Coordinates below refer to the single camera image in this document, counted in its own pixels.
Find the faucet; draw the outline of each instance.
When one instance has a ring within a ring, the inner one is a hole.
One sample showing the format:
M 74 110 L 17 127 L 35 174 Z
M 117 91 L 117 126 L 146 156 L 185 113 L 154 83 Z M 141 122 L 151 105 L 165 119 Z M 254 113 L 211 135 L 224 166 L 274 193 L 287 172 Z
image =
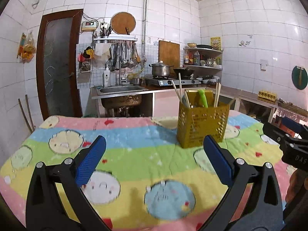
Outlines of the faucet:
M 122 77 L 122 63 L 120 62 L 120 70 L 119 70 L 119 85 L 122 86 L 123 82 L 127 82 L 127 78 Z

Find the brown door frame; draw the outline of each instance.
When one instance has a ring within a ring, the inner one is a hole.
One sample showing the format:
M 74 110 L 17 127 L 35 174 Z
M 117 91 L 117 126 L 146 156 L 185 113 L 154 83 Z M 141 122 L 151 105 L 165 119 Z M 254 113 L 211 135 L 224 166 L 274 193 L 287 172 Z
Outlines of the brown door frame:
M 41 26 L 39 29 L 37 53 L 36 53 L 36 82 L 38 90 L 38 100 L 41 107 L 43 120 L 46 120 L 50 114 L 48 110 L 45 82 L 44 82 L 44 46 L 45 46 L 45 33 L 47 24 L 50 21 L 73 17 L 72 27 L 70 30 L 70 45 L 69 45 L 69 64 L 68 69 L 69 76 L 74 73 L 70 79 L 70 91 L 72 96 L 73 110 L 75 117 L 82 117 L 82 109 L 79 100 L 79 90 L 77 88 L 76 78 L 76 44 L 79 42 L 79 32 L 83 9 L 73 9 L 67 11 L 55 12 L 47 15 L 43 15 Z

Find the door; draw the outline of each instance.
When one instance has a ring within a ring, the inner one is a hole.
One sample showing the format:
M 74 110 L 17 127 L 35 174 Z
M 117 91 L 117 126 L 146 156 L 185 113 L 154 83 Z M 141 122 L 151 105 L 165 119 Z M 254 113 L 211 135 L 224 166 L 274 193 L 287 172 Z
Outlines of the door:
M 36 79 L 43 119 L 81 117 L 76 83 L 76 44 L 83 9 L 44 15 L 38 36 Z

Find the digital thermostat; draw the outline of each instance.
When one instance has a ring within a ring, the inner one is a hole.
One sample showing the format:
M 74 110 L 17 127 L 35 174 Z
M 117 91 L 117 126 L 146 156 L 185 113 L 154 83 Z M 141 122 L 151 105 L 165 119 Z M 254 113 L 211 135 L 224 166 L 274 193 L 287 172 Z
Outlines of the digital thermostat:
M 97 28 L 97 22 L 96 21 L 85 21 L 82 23 L 81 30 L 91 30 L 95 31 Z

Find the plastic bag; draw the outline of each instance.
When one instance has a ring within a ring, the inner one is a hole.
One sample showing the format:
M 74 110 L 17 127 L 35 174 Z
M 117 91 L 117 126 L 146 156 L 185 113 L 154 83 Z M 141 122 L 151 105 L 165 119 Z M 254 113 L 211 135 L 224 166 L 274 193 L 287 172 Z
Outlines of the plastic bag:
M 23 63 L 25 62 L 29 63 L 34 57 L 35 53 L 36 53 L 35 41 L 31 32 L 30 34 L 27 35 L 26 44 L 23 47 L 23 51 L 21 53 L 21 61 Z

